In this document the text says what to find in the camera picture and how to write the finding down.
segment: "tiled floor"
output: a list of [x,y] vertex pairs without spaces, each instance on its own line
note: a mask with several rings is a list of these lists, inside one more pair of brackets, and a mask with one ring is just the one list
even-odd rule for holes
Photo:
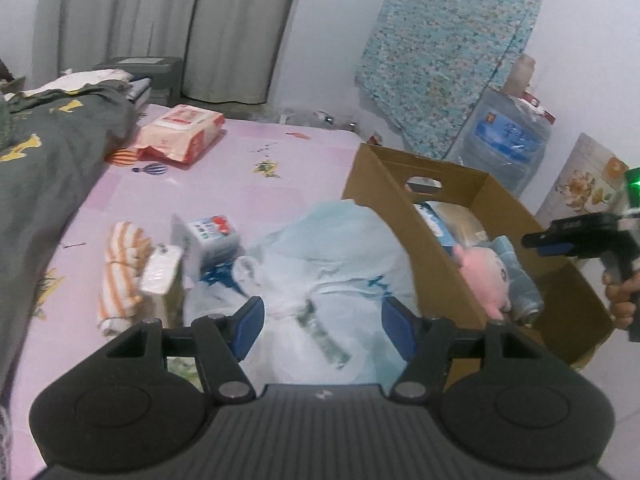
[[583,374],[616,410],[616,431],[600,466],[615,480],[640,479],[640,344],[616,331]]

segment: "small white box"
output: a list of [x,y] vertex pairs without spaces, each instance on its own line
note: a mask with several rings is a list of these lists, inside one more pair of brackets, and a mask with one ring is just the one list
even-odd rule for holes
[[240,235],[222,215],[183,221],[172,218],[171,243],[184,251],[184,272],[198,282],[203,267],[229,261],[238,252]]
[[140,277],[138,288],[150,300],[150,315],[165,328],[182,326],[182,255],[178,246],[156,245]]

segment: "white curtain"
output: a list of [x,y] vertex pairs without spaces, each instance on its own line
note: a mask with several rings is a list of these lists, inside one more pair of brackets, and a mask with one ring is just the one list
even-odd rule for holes
[[115,56],[177,56],[188,97],[263,103],[291,1],[38,0],[34,83]]

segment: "metal screw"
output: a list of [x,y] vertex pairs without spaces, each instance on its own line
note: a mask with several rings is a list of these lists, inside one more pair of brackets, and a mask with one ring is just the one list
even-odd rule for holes
[[239,399],[246,396],[251,391],[251,388],[240,381],[229,381],[221,384],[218,391],[227,399]]
[[425,396],[427,388],[420,383],[414,383],[413,381],[405,381],[404,383],[396,386],[396,394],[405,399],[419,399]]

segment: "box handle hole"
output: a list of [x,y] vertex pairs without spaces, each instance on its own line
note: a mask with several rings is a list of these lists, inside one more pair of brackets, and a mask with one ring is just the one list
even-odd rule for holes
[[442,189],[442,183],[426,176],[412,176],[406,181],[404,188],[414,193],[435,195]]

